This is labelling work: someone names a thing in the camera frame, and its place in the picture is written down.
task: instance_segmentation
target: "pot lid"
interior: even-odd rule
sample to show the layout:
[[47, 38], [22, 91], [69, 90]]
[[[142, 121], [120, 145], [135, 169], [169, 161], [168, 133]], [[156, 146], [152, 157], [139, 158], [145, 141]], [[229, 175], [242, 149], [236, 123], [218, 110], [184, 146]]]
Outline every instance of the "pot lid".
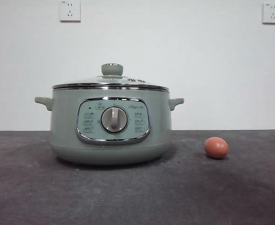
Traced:
[[69, 83], [63, 83], [54, 85], [53, 89], [58, 88], [88, 88], [88, 87], [120, 87], [121, 88], [132, 88], [132, 89], [156, 89], [168, 91], [169, 89], [162, 86], [157, 86], [152, 83], [146, 82], [141, 79], [130, 78], [122, 76], [123, 66], [116, 63], [107, 63], [101, 66], [101, 76], [94, 78], [78, 80]]

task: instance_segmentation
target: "electrical socket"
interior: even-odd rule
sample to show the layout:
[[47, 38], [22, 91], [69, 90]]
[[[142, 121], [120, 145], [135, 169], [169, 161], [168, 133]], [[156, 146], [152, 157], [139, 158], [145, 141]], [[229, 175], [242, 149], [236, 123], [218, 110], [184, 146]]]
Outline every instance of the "electrical socket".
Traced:
[[275, 23], [275, 2], [263, 3], [263, 23]]
[[80, 22], [81, 7], [79, 0], [61, 0], [59, 3], [59, 17], [61, 22]]

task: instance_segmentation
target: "slow cooker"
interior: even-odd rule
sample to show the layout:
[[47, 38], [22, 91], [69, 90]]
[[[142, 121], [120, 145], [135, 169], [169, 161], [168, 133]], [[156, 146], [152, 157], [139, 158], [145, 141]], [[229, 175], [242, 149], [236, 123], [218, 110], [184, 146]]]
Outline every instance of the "slow cooker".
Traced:
[[168, 88], [122, 74], [120, 64], [104, 64], [100, 76], [54, 85], [52, 98], [35, 98], [52, 112], [50, 145], [59, 158], [120, 165], [167, 151], [171, 111], [184, 99], [171, 99]]

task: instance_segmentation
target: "dark gray table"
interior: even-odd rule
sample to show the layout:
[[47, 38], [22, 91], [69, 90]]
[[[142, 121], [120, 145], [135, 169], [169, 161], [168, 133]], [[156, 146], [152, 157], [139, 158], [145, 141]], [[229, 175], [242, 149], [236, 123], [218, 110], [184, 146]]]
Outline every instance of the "dark gray table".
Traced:
[[48, 135], [0, 132], [0, 225], [275, 225], [275, 131], [174, 131], [161, 158], [113, 167], [60, 160]]

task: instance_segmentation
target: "brown egg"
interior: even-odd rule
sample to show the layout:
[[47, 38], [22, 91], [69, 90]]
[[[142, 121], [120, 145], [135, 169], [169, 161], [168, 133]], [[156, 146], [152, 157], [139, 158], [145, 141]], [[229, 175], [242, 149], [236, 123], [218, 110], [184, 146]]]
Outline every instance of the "brown egg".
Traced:
[[205, 151], [212, 158], [224, 158], [228, 149], [227, 142], [220, 137], [211, 137], [205, 141]]

